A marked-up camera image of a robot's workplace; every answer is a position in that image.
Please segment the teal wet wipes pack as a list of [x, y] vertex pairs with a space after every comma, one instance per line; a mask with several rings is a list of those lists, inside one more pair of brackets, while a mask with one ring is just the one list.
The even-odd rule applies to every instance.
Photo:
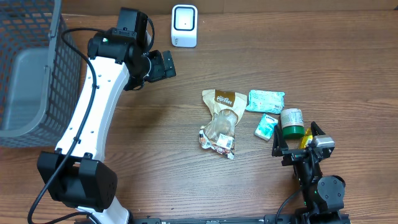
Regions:
[[259, 113], [280, 114], [284, 107], [284, 92], [251, 90], [246, 110]]

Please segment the yellow tea bottle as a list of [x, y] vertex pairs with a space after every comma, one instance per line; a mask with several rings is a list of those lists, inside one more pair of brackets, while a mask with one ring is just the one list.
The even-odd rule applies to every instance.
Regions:
[[312, 130], [311, 128], [308, 128], [304, 136], [302, 137], [298, 148], [305, 149], [312, 142], [312, 139], [313, 139]]

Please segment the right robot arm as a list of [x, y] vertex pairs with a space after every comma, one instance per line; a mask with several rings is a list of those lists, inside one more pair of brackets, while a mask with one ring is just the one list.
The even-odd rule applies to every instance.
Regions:
[[[289, 149], [281, 129], [274, 126], [272, 156], [281, 157], [283, 166], [294, 168], [294, 175], [300, 185], [299, 190], [279, 207], [274, 223], [280, 219], [287, 223], [350, 223], [349, 216], [340, 213], [344, 208], [345, 181], [338, 175], [324, 176], [320, 169], [321, 161], [331, 156], [335, 142], [314, 121], [311, 123], [311, 131], [313, 139], [307, 147]], [[298, 194], [302, 194], [305, 206], [282, 218], [280, 214], [283, 208]]]

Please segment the brown snack bag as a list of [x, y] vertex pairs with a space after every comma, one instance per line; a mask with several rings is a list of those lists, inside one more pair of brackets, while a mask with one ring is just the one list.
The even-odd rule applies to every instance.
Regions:
[[243, 117], [248, 96], [233, 91], [204, 90], [202, 100], [211, 113], [211, 121], [199, 130], [201, 147], [234, 159], [236, 126]]

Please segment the green lidded white jar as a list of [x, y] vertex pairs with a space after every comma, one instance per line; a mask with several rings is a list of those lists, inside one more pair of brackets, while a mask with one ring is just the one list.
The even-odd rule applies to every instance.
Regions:
[[285, 139], [300, 139], [304, 136], [302, 111], [298, 108], [284, 109], [280, 114], [282, 135]]

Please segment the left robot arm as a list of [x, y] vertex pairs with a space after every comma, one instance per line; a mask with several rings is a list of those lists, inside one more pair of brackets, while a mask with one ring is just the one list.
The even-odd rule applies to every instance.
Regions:
[[125, 7], [116, 27], [95, 29], [81, 55], [88, 68], [72, 119], [55, 150], [37, 161], [43, 192], [93, 223], [134, 221], [116, 197], [118, 178], [104, 164], [105, 143], [122, 91], [176, 74], [171, 53], [152, 49], [154, 37], [151, 19]]

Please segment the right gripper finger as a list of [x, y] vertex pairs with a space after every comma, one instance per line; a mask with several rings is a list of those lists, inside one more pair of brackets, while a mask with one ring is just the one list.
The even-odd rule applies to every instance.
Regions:
[[312, 136], [322, 136], [325, 135], [325, 133], [322, 131], [322, 129], [318, 126], [318, 124], [314, 121], [311, 122], [311, 132]]
[[280, 157], [283, 156], [286, 151], [289, 150], [289, 147], [283, 137], [282, 131], [279, 128], [279, 125], [274, 126], [274, 142], [272, 147], [272, 156]]

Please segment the teal Kleenex tissue pack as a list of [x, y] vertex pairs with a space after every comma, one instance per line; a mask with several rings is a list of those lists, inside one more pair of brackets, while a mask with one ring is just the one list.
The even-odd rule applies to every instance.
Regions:
[[274, 133], [274, 126], [279, 123], [278, 119], [267, 114], [263, 114], [262, 118], [254, 132], [254, 135], [268, 141]]

